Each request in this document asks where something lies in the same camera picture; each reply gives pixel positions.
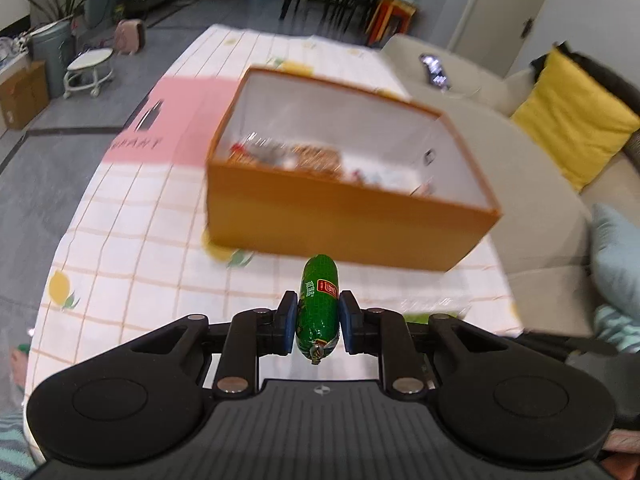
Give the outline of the smartphone on sofa arm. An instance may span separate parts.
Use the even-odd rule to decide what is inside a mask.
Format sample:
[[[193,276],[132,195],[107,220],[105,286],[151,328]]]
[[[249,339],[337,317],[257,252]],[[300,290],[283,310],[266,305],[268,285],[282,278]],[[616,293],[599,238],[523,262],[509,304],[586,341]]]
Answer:
[[[427,82],[434,88],[448,91],[450,82],[440,59],[434,54],[423,53],[419,56],[419,60],[424,67]]]

